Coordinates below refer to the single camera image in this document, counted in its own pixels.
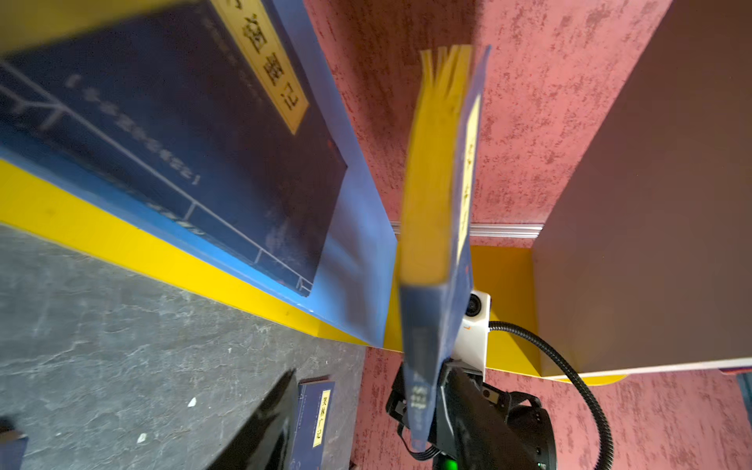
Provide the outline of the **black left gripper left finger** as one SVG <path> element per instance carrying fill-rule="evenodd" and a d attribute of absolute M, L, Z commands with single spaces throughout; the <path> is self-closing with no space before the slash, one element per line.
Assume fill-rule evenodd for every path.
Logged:
<path fill-rule="evenodd" d="M 295 368 L 283 373 L 208 469 L 288 469 L 297 423 Z"/>

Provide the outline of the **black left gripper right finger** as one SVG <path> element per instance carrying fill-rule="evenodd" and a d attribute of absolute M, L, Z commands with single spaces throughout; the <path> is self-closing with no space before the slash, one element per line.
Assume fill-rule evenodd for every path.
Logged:
<path fill-rule="evenodd" d="M 462 367 L 446 363 L 437 390 L 437 440 L 458 469 L 536 469 L 534 458 Z"/>

